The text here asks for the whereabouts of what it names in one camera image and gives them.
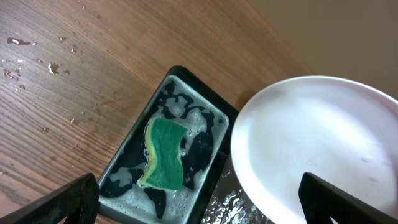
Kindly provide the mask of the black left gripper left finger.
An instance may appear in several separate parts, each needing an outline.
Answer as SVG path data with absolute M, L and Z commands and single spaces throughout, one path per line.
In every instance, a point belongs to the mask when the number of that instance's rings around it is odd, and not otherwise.
M 1 223 L 94 224 L 100 209 L 100 188 L 87 173 L 1 218 Z

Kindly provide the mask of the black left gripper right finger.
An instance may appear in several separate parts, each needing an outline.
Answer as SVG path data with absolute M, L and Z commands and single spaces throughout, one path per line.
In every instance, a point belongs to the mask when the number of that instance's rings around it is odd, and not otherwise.
M 318 176 L 306 172 L 298 196 L 308 224 L 370 223 L 397 224 L 397 219 L 360 201 Z

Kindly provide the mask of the white plate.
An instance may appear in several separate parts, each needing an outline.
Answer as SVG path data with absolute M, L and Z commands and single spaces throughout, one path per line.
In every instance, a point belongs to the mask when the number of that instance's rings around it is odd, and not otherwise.
M 231 160 L 245 193 L 275 223 L 305 222 L 306 172 L 396 217 L 397 100 L 344 78 L 277 82 L 239 112 Z

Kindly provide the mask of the green yellow sponge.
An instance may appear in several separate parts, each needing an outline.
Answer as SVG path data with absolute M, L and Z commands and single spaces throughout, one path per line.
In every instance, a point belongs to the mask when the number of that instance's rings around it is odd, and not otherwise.
M 146 126 L 147 166 L 139 184 L 161 190 L 179 190 L 183 184 L 180 142 L 187 129 L 171 120 L 152 119 Z

